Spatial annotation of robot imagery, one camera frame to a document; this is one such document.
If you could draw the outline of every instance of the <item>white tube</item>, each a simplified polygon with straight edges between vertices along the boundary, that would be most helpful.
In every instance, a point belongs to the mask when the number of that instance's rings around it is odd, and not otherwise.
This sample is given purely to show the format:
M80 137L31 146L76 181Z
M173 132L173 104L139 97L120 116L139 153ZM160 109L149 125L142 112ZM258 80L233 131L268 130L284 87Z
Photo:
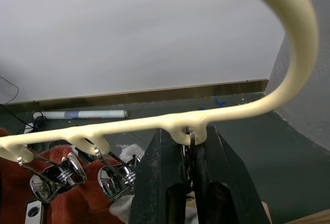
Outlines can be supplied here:
M48 111L36 112L33 118L44 116L47 119L100 119L100 118L126 118L125 110L87 110L87 111Z

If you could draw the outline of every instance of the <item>red towel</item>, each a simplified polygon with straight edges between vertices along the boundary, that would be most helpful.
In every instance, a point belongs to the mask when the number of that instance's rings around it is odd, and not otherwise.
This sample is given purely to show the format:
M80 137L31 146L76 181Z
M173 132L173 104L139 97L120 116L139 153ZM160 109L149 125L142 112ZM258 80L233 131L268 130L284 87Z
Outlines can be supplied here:
M0 129L0 137L8 135ZM57 146L40 155L56 163L71 152L70 146ZM112 165L118 164L114 159L109 160ZM116 216L109 212L110 200L103 194L98 182L97 173L104 166L100 161L84 165L87 182L76 188L58 195L51 203L47 204L47 224L122 224ZM27 166L36 171L43 171L50 164L39 159L34 159ZM0 158L1 181L1 206L0 223L24 223L25 204L34 199L29 181L32 173L21 168L18 163Z

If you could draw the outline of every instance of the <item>white wall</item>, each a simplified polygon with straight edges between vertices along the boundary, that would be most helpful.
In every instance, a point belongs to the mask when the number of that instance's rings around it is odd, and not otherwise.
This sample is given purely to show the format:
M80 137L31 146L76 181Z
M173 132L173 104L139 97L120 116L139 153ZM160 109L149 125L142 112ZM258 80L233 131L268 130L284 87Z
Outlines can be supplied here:
M264 79L283 36L260 0L0 0L0 76L14 102Z

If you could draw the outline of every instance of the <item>black cable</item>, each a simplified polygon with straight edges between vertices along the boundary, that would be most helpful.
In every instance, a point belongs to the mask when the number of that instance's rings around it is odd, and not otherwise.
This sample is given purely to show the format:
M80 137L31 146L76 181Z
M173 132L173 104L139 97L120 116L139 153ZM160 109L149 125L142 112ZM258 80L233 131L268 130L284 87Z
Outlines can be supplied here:
M34 115L34 113L40 113L41 114L41 116L38 116L35 120L33 119L33 115ZM32 130L30 130L29 132L27 132L27 134L28 133L32 133L32 132L35 132L35 131L39 131L39 129L42 127L42 126L44 126L44 124L42 123L42 121L45 121L45 120L47 120L47 117L45 117L44 115L43 115L43 113L42 112L40 112L40 111L36 111L36 112L34 112L33 114L32 114L32 127L30 126L30 127L25 127L25 128L23 128L23 129L20 129L20 130L18 130L17 131L17 135L21 132L21 131L25 131L25 130L27 130L27 129L32 129Z
M17 97L17 95L18 95L19 92L20 92L20 89L19 89L19 87L18 87L17 85L14 85L13 83L11 83L11 82L9 82L8 80L6 80L5 78L3 78L3 77L1 77L1 76L0 76L0 78L2 78L4 81L8 82L9 84L11 84L12 86L15 86L15 87L17 88L17 93L16 93L16 95L15 95L11 100L9 100L8 102L4 103L4 104L8 104L8 103L10 103L11 101L13 101L13 100Z
M4 103L4 104L8 104L9 102L13 101L17 95L19 94L20 92L20 89L18 88L18 86L14 85L13 83L9 82L8 80L6 80L5 78L1 77L3 80L5 80L6 82L8 82L9 84L11 84L12 86L15 86L17 88L17 93L16 95L11 99L9 100L8 102ZM24 122L21 118L19 118L18 116L16 116L13 112L11 112L9 109L7 109L3 104L0 104L0 106L8 113L10 113L12 116L16 117L19 121L21 121L22 123L24 123L25 125L28 125L29 127L33 128L31 125L27 124L26 122Z
M28 125L29 127L33 128L33 126L31 126L30 124L27 124L26 122L24 122L21 118L19 118L18 116L16 116L13 112L11 112L9 109L7 109L3 104L0 104L0 106L8 113L12 114L12 116L16 117L19 121L21 121L23 124Z

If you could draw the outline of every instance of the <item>baseboard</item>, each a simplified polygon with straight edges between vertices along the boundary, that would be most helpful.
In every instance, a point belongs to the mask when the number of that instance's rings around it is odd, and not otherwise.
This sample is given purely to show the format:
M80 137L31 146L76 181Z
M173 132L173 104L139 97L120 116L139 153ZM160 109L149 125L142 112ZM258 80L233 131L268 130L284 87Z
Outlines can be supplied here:
M265 90L267 83L267 79L262 79L256 81L233 82L224 84L199 85L137 92L121 92L87 97L40 100L6 104L6 107L12 112L21 113L28 111L46 111L113 104L204 98L218 95L262 92Z

